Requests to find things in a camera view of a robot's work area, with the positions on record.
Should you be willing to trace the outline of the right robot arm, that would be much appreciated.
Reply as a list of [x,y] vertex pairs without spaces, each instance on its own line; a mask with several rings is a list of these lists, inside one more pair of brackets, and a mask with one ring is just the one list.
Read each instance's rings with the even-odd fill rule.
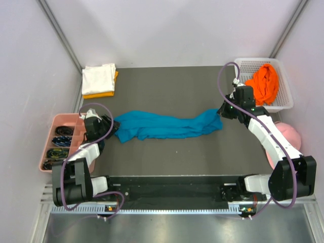
[[237,196],[250,199],[255,192],[272,196],[276,201],[313,195],[316,161],[304,156],[279,131],[269,112],[256,106],[252,87],[234,85],[217,112],[221,117],[237,119],[259,140],[270,156],[274,169],[267,175],[239,178]]

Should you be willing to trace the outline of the blue t shirt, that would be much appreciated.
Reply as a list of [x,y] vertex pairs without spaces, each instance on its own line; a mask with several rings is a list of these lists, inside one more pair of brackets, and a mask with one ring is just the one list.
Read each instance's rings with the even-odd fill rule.
[[217,109],[208,109],[194,118],[177,118],[144,111],[130,111],[114,118],[120,124],[115,133],[121,143],[134,138],[186,139],[209,135],[223,128]]

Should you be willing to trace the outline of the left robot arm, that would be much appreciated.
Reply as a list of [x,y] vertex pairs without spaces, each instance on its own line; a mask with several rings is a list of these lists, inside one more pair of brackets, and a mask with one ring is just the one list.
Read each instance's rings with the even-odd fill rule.
[[75,205],[91,201],[99,196],[105,201],[114,197],[115,189],[109,185],[106,176],[91,177],[90,168],[95,160],[103,152],[105,141],[92,142],[106,135],[109,139],[120,127],[120,122],[111,120],[107,115],[101,117],[91,116],[77,123],[75,130],[81,132],[73,136],[73,143],[79,145],[79,152],[72,153],[64,168],[63,177],[61,171],[63,162],[52,166],[52,196],[54,204],[63,206],[63,198],[67,205]]

